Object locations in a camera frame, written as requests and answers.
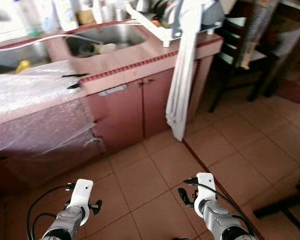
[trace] sink basin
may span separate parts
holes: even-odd
[[[14,73],[20,62],[28,60],[32,66],[51,63],[48,49],[43,42],[21,48],[0,51],[0,74]]]
[[[100,41],[103,44],[120,44],[120,49],[142,44],[147,40],[134,26],[125,24],[95,28],[76,33],[76,35]],[[87,58],[87,55],[80,53],[79,48],[92,43],[91,41],[73,37],[66,38],[65,40],[73,56]]]

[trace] white towel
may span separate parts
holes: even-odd
[[[198,2],[198,0],[192,1],[191,4],[187,2],[187,10],[180,15],[182,37],[165,111],[167,123],[172,128],[174,137],[179,141],[182,141],[185,134],[197,34],[201,27],[202,12],[207,7],[202,2],[214,1],[201,0],[201,4]]]

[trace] plastic wrap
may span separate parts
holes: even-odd
[[[78,82],[68,61],[28,68],[20,74],[0,74],[0,124],[83,97],[67,87]]]
[[[0,76],[0,115],[22,117],[0,123],[0,165],[36,187],[101,152],[85,98],[67,91],[77,83],[68,62],[56,62],[7,78]],[[54,103],[26,114],[33,106]]]

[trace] wooden chair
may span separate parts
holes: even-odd
[[[212,106],[209,109],[210,113],[215,110],[225,91],[254,85],[252,92],[247,97],[248,101],[254,101],[263,86],[267,74],[277,59],[274,54],[271,54],[258,46],[253,53],[248,70],[242,67],[236,67],[236,63],[240,58],[241,49],[247,37],[253,11],[254,3],[238,0],[230,14],[226,16],[223,26],[215,30],[217,34],[223,37],[224,43],[221,48],[221,53],[215,56],[212,67],[217,69],[222,83],[217,91]],[[235,76],[260,71],[262,71],[262,74],[256,82],[229,86],[230,79]]]

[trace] pink cabinet door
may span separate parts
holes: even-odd
[[[0,195],[34,188],[100,155],[85,101],[0,124]]]
[[[96,127],[108,153],[143,139],[142,80],[95,93],[87,97]]]
[[[149,138],[168,128],[166,106],[174,68],[143,79],[144,136]]]

